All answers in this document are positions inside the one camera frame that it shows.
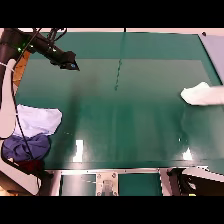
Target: blue fabric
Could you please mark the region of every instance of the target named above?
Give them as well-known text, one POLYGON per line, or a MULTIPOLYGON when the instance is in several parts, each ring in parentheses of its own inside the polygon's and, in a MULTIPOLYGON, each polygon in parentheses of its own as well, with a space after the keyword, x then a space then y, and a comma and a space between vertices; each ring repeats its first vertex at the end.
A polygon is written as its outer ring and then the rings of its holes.
MULTIPOLYGON (((26 137, 26 140, 34 159, 42 159, 50 149, 50 142, 46 135, 39 134, 31 138, 26 137)), ((6 159, 13 158, 15 162, 32 160, 24 139, 19 136, 11 135, 6 139, 2 152, 6 159)))

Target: metal bracket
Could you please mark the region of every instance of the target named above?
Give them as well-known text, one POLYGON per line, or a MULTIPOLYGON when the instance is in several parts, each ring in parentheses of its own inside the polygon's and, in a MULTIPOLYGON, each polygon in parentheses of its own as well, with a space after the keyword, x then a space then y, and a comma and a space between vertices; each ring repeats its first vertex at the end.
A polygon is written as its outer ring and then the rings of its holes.
POLYGON ((118 173, 96 174, 96 196, 118 196, 118 173))

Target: crumpled white cloth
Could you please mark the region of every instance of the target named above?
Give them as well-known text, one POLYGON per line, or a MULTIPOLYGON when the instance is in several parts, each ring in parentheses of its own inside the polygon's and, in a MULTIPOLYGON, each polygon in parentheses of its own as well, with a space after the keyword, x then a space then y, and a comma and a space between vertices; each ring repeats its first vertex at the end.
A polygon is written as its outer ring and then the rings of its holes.
POLYGON ((191 105, 224 104, 224 86, 210 87, 206 82, 201 82, 193 88, 184 88, 180 95, 191 105))
MULTIPOLYGON (((61 123, 62 113, 58 109, 40 109, 19 104, 17 110, 23 133, 29 138, 38 134, 52 135, 61 123)), ((17 121, 13 135, 22 137, 17 121)))

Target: cable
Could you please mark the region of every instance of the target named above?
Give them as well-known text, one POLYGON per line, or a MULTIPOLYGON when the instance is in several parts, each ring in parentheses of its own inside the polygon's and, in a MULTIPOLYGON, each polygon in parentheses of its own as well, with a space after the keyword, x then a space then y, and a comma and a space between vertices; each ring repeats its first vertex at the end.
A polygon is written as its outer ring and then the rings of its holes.
MULTIPOLYGON (((18 64, 18 62, 19 62, 20 59, 22 58, 23 54, 25 53, 27 47, 30 45, 30 43, 32 42, 32 40, 37 36, 37 34, 41 31, 41 29, 42 29, 42 28, 39 28, 39 29, 38 29, 38 31, 33 35, 33 37, 30 39, 30 41, 29 41, 29 42, 27 43, 27 45, 24 47, 24 49, 23 49, 21 55, 19 56, 19 58, 18 58, 17 61, 16 61, 15 66, 18 64)), ((31 159, 35 161, 35 159, 34 159, 34 157, 33 157, 33 154, 32 154, 32 152, 31 152, 31 150, 30 150, 30 147, 29 147, 29 145, 28 145, 28 143, 27 143, 26 137, 25 137, 25 135, 24 135, 24 133, 23 133, 23 130, 22 130, 22 127, 21 127, 21 124, 20 124, 20 121, 19 121, 19 116, 18 116, 17 107, 16 107, 16 113, 17 113, 17 114, 16 114, 17 123, 18 123, 18 125, 19 125, 19 129, 20 129, 21 134, 22 134, 22 136, 23 136, 23 140, 24 140, 24 142, 25 142, 25 144, 26 144, 27 149, 29 150, 31 159)), ((36 163, 35 163, 35 162, 34 162, 34 170, 36 170, 36 172, 38 173, 38 170, 37 170, 37 167, 36 167, 36 163)), ((38 195, 40 196, 40 185, 39 185, 39 181, 38 181, 38 179, 39 179, 39 178, 37 177, 38 195)))

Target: white cloth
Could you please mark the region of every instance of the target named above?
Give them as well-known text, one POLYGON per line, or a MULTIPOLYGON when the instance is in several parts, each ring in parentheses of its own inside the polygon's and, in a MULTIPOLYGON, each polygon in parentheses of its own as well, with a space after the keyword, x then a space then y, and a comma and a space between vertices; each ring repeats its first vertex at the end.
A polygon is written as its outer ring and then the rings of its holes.
MULTIPOLYGON (((40 109, 18 105, 17 110, 26 137, 33 137, 37 134, 52 135, 61 123, 62 113, 58 109, 40 109)), ((13 135, 22 137, 17 121, 13 135)))
POLYGON ((224 104, 224 87, 210 87, 206 82, 201 82, 193 88, 184 88, 180 95, 191 105, 205 106, 224 104))

